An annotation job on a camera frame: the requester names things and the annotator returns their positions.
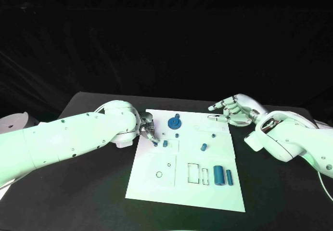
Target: small blue cylinder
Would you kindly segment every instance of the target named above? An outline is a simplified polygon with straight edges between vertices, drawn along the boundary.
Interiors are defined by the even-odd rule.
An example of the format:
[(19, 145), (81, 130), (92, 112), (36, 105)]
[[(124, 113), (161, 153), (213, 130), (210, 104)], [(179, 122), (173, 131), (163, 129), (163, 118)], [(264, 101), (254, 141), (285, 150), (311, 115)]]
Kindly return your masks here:
[(223, 168), (219, 165), (213, 166), (213, 180), (216, 185), (225, 185)]
[(206, 144), (202, 145), (202, 148), (200, 148), (202, 151), (206, 150)]
[(226, 178), (228, 178), (228, 184), (233, 185), (232, 177), (230, 177), (230, 170), (226, 170)]

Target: rectangular slot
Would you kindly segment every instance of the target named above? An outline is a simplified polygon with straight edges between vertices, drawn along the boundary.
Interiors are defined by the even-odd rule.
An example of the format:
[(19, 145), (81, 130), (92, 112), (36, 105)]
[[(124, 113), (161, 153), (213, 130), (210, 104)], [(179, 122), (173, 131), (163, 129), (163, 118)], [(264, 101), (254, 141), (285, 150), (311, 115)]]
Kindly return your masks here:
[(203, 185), (209, 185), (209, 181), (207, 181), (207, 169), (203, 168), (202, 172), (203, 172)]
[(187, 168), (189, 168), (187, 182), (199, 184), (199, 164), (187, 163)]

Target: black table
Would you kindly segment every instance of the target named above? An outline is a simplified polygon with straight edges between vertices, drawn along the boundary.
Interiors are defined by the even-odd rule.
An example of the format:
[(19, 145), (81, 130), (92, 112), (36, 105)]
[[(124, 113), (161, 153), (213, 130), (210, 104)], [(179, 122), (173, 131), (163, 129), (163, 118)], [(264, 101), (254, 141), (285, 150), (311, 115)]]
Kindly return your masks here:
[[(215, 102), (78, 93), (59, 118), (92, 112), (111, 100), (128, 101), (138, 111), (160, 109), (209, 113)], [(305, 109), (290, 110), (311, 120)], [(245, 213), (125, 199), (138, 139), (115, 144), (33, 171), (0, 200), (0, 229), (8, 231), (155, 230), (331, 230), (333, 204), (317, 172), (303, 158), (278, 161), (254, 152), (243, 137), (254, 125), (229, 126)], [(328, 191), (331, 179), (323, 176)]]

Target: cable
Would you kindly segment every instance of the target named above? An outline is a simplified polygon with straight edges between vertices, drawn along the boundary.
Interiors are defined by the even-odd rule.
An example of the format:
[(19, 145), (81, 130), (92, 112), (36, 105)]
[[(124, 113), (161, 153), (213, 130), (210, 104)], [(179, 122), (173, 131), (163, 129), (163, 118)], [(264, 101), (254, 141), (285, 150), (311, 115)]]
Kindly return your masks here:
[(1, 187), (0, 187), (0, 190), (4, 189), (6, 187), (8, 187), (14, 182), (17, 182), (29, 173), (26, 173), (26, 174), (21, 175), (20, 177), (17, 177), (16, 180), (14, 180), (11, 183), (8, 183), (8, 184), (6, 184), (4, 186), (1, 186)]
[(333, 201), (333, 198), (331, 198), (331, 196), (330, 196), (330, 194), (328, 194), (328, 192), (327, 192), (327, 190), (326, 190), (326, 187), (324, 187), (324, 183), (323, 183), (323, 180), (321, 180), (320, 172), (317, 172), (317, 175), (318, 175), (320, 183), (321, 183), (323, 188), (324, 188), (324, 192), (326, 192), (327, 196), (330, 197), (330, 199), (331, 199), (331, 201)]

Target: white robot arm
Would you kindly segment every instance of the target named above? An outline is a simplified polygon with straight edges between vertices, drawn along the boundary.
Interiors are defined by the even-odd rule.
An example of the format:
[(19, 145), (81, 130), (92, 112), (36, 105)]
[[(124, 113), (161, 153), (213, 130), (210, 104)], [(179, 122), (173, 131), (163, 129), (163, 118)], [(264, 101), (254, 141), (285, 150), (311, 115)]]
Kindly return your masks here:
[(0, 135), (0, 187), (34, 169), (101, 148), (108, 142), (118, 148), (132, 145), (143, 135), (153, 142), (150, 113), (138, 113), (128, 102), (111, 101), (96, 111)]
[(255, 131), (245, 142), (258, 151), (262, 148), (281, 161), (288, 162), (300, 155), (314, 169), (333, 178), (333, 129), (318, 129), (315, 124), (292, 112), (268, 112), (246, 95), (238, 94), (209, 107), (225, 107), (223, 115), (207, 119), (242, 127), (252, 122)]

